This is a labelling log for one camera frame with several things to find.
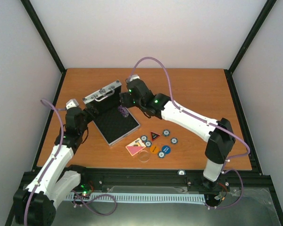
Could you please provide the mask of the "purple poker chip stack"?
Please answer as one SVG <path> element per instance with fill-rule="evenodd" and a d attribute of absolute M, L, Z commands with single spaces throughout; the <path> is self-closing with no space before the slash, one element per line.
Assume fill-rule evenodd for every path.
<path fill-rule="evenodd" d="M 125 108 L 125 107 L 123 107 L 123 106 L 118 106 L 118 111 L 121 113 L 121 115 L 123 116 L 123 117 L 128 117 L 129 116 L 129 112 L 128 112 L 128 110 Z"/>

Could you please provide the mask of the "aluminium poker case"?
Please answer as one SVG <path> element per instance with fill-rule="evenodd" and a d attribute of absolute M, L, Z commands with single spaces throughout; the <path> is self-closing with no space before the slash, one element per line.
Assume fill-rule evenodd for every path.
<path fill-rule="evenodd" d="M 122 83 L 116 80 L 83 98 L 86 107 L 92 105 L 99 111 L 93 122 L 109 146 L 115 145 L 140 127 L 129 110 L 129 116 L 125 118 L 117 109 L 121 105 L 121 87 Z"/>

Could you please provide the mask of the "blue green chip stack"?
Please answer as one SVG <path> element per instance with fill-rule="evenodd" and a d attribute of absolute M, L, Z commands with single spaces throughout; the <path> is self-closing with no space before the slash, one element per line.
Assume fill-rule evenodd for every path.
<path fill-rule="evenodd" d="M 165 137 L 170 136 L 170 131 L 168 129 L 163 130 L 163 136 Z"/>

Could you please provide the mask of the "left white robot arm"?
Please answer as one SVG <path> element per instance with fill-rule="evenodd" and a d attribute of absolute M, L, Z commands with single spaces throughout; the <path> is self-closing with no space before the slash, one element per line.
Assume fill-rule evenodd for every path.
<path fill-rule="evenodd" d="M 65 115 L 51 154 L 35 178 L 16 191 L 13 197 L 15 221 L 24 226 L 50 226 L 57 208 L 73 188 L 85 189 L 89 178 L 64 168 L 83 142 L 88 124 L 99 112 L 92 107 L 71 107 Z"/>

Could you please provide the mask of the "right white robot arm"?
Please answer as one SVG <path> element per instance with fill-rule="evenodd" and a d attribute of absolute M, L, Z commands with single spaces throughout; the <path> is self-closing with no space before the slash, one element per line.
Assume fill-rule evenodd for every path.
<path fill-rule="evenodd" d="M 175 123 L 206 142 L 207 163 L 203 177 L 212 183 L 216 182 L 236 141 L 231 123 L 225 118 L 218 121 L 197 114 L 165 94 L 154 95 L 139 78 L 126 79 L 126 87 L 128 91 L 120 94 L 122 106 L 136 107 L 147 118 L 156 117 Z"/>

